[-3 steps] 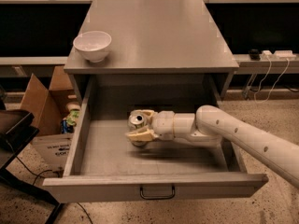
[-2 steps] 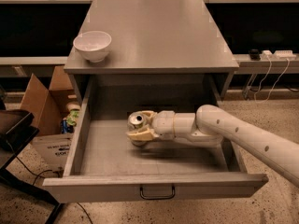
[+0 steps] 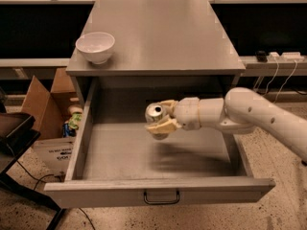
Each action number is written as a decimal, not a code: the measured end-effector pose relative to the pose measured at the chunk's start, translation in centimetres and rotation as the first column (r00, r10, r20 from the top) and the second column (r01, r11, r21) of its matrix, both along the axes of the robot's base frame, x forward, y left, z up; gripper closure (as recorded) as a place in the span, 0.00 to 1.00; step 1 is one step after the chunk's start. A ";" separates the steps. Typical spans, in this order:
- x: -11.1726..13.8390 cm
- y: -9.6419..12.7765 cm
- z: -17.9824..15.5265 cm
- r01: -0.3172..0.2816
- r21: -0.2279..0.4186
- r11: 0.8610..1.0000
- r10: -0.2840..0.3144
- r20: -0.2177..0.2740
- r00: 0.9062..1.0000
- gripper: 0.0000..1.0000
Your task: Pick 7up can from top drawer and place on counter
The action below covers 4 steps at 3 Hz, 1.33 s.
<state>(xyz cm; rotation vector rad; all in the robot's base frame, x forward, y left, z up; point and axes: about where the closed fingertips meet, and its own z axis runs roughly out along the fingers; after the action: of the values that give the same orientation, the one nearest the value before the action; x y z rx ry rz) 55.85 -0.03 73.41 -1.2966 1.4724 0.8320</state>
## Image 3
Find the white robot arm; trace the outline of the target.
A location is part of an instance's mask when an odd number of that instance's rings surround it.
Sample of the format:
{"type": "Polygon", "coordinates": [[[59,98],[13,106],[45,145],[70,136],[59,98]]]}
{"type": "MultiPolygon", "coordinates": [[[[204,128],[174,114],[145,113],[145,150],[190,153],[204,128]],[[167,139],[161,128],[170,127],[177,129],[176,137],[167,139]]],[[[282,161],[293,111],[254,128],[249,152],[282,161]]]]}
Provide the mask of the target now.
{"type": "Polygon", "coordinates": [[[182,128],[212,127],[223,133],[250,133],[261,127],[304,162],[307,161],[307,120],[271,103],[254,91],[235,87],[223,98],[184,98],[151,103],[146,130],[164,139],[182,128]]]}

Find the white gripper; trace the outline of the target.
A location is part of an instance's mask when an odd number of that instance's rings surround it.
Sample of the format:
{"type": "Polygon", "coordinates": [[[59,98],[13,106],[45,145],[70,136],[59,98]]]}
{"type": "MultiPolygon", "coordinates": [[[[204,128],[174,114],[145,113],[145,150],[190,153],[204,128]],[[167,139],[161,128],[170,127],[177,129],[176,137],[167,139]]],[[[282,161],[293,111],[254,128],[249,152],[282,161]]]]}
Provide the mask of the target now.
{"type": "Polygon", "coordinates": [[[162,115],[165,116],[156,123],[146,125],[146,130],[154,135],[169,134],[179,128],[185,130],[197,130],[201,127],[199,121],[198,98],[184,98],[176,100],[166,100],[159,103],[162,108],[162,115]]]}

